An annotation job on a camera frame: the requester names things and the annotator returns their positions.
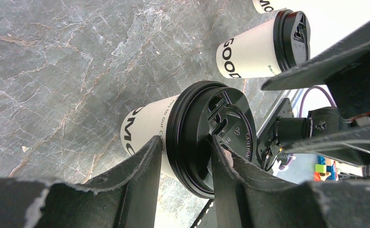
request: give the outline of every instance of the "gray marble surface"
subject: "gray marble surface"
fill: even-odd
[[[244,91],[259,126],[279,93],[225,79],[215,51],[273,16],[250,0],[0,0],[0,177],[83,183],[128,157],[129,111],[199,80]],[[205,200],[160,180],[156,227],[189,227]]]

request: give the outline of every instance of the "coffee cup lid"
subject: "coffee cup lid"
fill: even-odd
[[[310,24],[302,11],[279,11],[273,41],[280,69],[286,71],[310,59]]]
[[[213,177],[208,168],[210,135],[220,136],[231,150],[248,160],[256,150],[255,125],[245,95],[237,89],[210,83],[211,87],[206,87],[206,82],[196,83],[199,87],[193,86],[193,93],[180,95],[180,102],[174,104],[173,111],[176,110],[169,117],[172,124],[166,138],[175,175],[190,192],[202,198],[214,197]]]

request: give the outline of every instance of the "white paper cup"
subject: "white paper cup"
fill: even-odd
[[[272,20],[222,43],[216,52],[217,67],[226,78],[275,76],[310,58],[309,40],[305,14],[282,10]]]
[[[163,144],[161,172],[179,180],[196,196],[212,199],[209,134],[225,138],[229,146],[251,160],[256,150],[254,131],[252,112],[241,91],[201,81],[180,95],[131,111],[124,118],[120,137],[125,151],[133,155],[159,135]]]
[[[174,177],[166,154],[167,121],[178,95],[141,106],[131,111],[121,127],[121,142],[130,155],[138,152],[154,135],[163,141],[161,172]]]
[[[285,0],[252,0],[252,3],[259,13],[267,13],[285,8]]]

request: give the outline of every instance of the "colorful toy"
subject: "colorful toy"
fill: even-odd
[[[337,181],[339,179],[335,161],[332,165],[326,165],[325,158],[318,156],[318,163],[315,164],[314,181]]]

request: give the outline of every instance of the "black metal bracket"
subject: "black metal bracket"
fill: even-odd
[[[370,164],[370,125],[298,141],[285,153],[315,153],[351,165]]]
[[[269,169],[270,164],[273,164],[277,152],[280,150],[281,146],[278,144],[277,139],[274,137],[274,132],[276,129],[276,119],[278,117],[282,118],[293,118],[294,114],[292,112],[292,104],[290,102],[289,98],[285,98],[282,100],[282,102],[279,104],[279,106],[274,111],[273,115],[270,117],[267,125],[263,129],[261,135],[258,137],[258,146],[257,146],[257,158],[254,160],[253,164],[260,167],[261,162],[260,159],[265,159],[265,167],[264,169],[268,169],[267,172],[270,174],[273,174],[272,169]]]

